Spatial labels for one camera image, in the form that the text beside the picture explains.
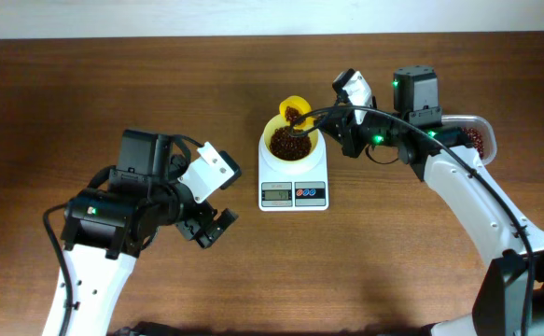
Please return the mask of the yellow measuring scoop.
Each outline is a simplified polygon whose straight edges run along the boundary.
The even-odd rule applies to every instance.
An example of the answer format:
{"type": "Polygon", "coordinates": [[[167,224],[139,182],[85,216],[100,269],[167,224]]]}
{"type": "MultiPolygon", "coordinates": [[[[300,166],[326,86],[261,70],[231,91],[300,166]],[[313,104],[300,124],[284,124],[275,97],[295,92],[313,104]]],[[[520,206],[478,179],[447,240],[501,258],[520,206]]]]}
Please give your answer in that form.
{"type": "Polygon", "coordinates": [[[307,113],[312,112],[312,111],[313,110],[312,110],[310,104],[304,98],[302,98],[300,96],[297,96],[297,95],[292,95],[292,96],[287,97],[279,105],[279,112],[280,112],[280,115],[282,116],[283,120],[288,125],[291,125],[295,129],[298,129],[298,130],[307,130],[307,129],[310,129],[310,128],[313,127],[313,125],[314,125],[313,120],[312,119],[307,119],[305,117],[305,115],[307,113]],[[290,124],[285,120],[284,114],[285,114],[285,109],[286,109],[287,106],[297,108],[301,113],[300,118],[297,119],[295,123],[290,124]]]}

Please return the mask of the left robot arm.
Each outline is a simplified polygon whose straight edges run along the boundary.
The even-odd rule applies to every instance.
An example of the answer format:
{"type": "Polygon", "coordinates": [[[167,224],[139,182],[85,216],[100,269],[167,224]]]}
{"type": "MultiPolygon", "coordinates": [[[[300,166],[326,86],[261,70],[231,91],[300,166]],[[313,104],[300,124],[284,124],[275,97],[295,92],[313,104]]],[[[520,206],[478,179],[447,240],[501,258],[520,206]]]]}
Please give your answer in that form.
{"type": "Polygon", "coordinates": [[[163,226],[176,227],[200,248],[211,247],[237,219],[208,201],[242,172],[225,151],[190,137],[127,130],[117,164],[100,170],[79,194],[59,205],[64,226],[56,235],[52,210],[43,215],[60,266],[46,335],[105,335],[119,294],[141,253],[163,226]]]}

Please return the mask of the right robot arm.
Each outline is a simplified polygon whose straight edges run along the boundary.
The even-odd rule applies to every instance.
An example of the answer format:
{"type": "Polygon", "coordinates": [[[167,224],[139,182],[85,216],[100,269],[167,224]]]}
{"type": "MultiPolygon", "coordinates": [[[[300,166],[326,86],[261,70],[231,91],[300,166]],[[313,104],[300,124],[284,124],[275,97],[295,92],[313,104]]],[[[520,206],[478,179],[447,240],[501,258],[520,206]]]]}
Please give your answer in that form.
{"type": "Polygon", "coordinates": [[[356,158],[377,146],[398,158],[435,191],[465,229],[487,267],[469,314],[427,325],[422,335],[544,335],[544,231],[487,172],[464,126],[444,122],[432,67],[393,75],[394,110],[378,109],[354,69],[332,83],[337,101],[311,112],[314,126],[356,158]]]}

